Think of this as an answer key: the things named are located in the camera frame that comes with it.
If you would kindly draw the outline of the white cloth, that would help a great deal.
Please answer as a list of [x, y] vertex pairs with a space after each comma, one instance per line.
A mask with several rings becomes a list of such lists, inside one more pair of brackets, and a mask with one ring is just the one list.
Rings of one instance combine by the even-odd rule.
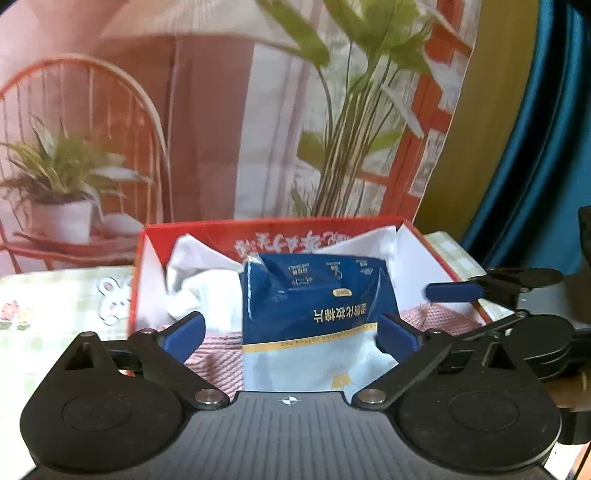
[[[383, 227], [341, 243], [318, 248], [318, 254], [369, 256], [384, 260], [396, 273], [397, 228]], [[166, 267], [166, 308], [180, 320], [193, 311], [204, 315], [206, 333], [242, 330], [242, 264], [207, 247], [191, 235], [180, 236]]]

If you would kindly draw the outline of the pink mesh cloth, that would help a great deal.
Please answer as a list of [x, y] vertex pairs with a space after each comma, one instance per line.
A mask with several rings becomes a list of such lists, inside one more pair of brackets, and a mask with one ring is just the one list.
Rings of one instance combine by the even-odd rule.
[[[441, 328], [453, 336], [484, 326], [482, 321], [435, 303], [404, 310], [400, 316], [420, 331]], [[184, 365], [228, 396], [233, 396], [243, 388], [242, 336], [238, 332], [206, 335], [204, 343], [184, 361]]]

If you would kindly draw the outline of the printed room scene backdrop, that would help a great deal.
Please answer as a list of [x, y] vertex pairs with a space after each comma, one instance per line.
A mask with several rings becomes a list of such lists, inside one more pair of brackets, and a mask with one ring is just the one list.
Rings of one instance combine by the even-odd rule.
[[477, 1], [5, 1], [1, 271], [132, 262], [147, 225], [414, 220]]

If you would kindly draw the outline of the blue cotton pad bag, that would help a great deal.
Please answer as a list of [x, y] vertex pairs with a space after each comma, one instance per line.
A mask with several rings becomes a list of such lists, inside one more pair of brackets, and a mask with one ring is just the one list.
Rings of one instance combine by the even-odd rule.
[[242, 272], [243, 387], [351, 398], [398, 364], [375, 340], [380, 317], [397, 310], [381, 259], [249, 256]]

